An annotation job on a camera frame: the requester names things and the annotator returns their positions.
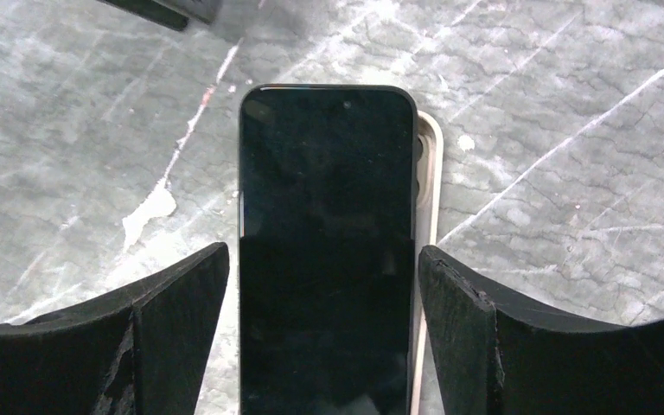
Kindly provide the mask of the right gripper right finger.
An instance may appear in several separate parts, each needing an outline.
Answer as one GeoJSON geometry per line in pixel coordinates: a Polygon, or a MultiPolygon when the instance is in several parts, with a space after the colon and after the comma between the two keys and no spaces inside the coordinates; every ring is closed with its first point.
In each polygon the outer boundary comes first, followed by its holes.
{"type": "Polygon", "coordinates": [[[557,309],[435,246],[419,284],[447,414],[664,414],[664,320],[557,309]]]}

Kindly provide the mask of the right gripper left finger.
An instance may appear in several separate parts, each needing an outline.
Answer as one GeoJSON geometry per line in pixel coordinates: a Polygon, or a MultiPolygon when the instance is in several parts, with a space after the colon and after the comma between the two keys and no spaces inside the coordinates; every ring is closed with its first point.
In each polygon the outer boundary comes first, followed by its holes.
{"type": "Polygon", "coordinates": [[[0,414],[192,414],[229,276],[213,243],[146,278],[0,324],[0,414]]]}

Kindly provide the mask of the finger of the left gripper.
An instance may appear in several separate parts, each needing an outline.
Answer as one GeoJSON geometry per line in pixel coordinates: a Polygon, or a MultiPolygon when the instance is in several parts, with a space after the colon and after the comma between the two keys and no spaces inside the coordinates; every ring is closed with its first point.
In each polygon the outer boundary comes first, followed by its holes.
{"type": "Polygon", "coordinates": [[[222,5],[217,0],[99,1],[174,31],[183,31],[191,21],[211,24],[222,5]]]}

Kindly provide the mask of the black smartphone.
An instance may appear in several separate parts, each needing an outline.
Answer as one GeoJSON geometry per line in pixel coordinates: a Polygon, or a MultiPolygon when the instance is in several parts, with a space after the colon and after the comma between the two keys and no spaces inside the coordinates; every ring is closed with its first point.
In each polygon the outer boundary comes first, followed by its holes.
{"type": "Polygon", "coordinates": [[[418,113],[395,86],[239,108],[239,410],[406,414],[418,113]]]}

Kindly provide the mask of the beige phone case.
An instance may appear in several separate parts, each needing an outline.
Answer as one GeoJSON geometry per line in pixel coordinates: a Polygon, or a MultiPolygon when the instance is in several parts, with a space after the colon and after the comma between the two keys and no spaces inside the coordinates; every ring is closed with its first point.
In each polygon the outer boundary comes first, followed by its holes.
{"type": "MultiPolygon", "coordinates": [[[[443,170],[444,140],[442,129],[430,114],[418,112],[418,144],[421,146],[417,160],[418,196],[415,219],[415,255],[425,246],[437,243],[438,216],[443,170]]],[[[433,358],[428,335],[427,321],[419,286],[419,277],[414,278],[412,329],[412,385],[410,414],[423,412],[426,403],[427,384],[433,372],[433,358]]]]}

